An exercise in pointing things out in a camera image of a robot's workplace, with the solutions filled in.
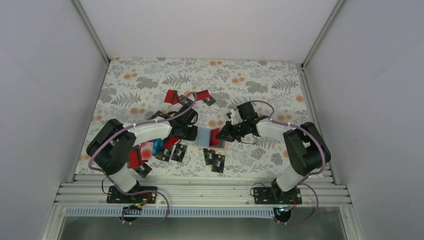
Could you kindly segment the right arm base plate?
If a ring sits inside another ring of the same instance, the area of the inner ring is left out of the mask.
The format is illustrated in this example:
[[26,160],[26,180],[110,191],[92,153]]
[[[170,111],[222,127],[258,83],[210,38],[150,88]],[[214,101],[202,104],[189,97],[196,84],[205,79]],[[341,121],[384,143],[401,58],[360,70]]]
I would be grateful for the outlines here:
[[300,205],[303,203],[299,188],[281,191],[276,187],[254,187],[253,199],[256,205]]

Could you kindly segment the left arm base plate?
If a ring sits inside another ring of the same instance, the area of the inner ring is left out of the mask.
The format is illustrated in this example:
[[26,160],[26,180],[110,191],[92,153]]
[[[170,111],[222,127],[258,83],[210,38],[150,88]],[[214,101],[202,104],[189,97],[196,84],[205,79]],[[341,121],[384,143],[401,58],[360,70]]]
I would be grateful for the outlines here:
[[125,195],[115,186],[110,186],[107,192],[106,202],[108,204],[155,204],[156,198],[157,194],[155,192]]

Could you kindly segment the beige card holder wallet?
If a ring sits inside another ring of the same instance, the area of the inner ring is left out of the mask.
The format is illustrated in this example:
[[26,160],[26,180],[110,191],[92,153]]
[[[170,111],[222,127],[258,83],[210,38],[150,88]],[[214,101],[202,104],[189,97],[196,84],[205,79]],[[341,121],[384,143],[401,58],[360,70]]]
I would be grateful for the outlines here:
[[218,151],[227,151],[229,149],[229,143],[217,138],[217,134],[220,130],[220,128],[211,129],[200,127],[194,141],[194,146]]

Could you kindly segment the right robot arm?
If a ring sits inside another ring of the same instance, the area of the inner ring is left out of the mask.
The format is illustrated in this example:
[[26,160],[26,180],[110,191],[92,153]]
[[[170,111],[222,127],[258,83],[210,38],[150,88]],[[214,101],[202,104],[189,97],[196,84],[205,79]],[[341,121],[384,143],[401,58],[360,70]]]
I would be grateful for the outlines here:
[[229,120],[216,134],[218,140],[241,142],[252,134],[285,144],[290,165],[271,182],[271,198],[278,204],[290,197],[290,191],[311,175],[320,174],[331,160],[331,152],[316,125],[307,121],[301,125],[274,120],[271,115],[259,116],[248,101],[236,107],[241,121]]

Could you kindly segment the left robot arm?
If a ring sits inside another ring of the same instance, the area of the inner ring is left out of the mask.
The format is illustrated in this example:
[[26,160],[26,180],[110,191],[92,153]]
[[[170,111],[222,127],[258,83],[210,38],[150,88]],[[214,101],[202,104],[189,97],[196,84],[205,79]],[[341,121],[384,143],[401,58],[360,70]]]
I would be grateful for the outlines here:
[[177,112],[157,111],[148,120],[139,123],[122,123],[112,118],[86,147],[85,151],[90,156],[88,167],[103,172],[124,201],[134,202],[139,197],[139,182],[130,173],[128,161],[142,158],[143,143],[172,138],[194,141],[198,135],[197,117],[198,113],[186,104]]

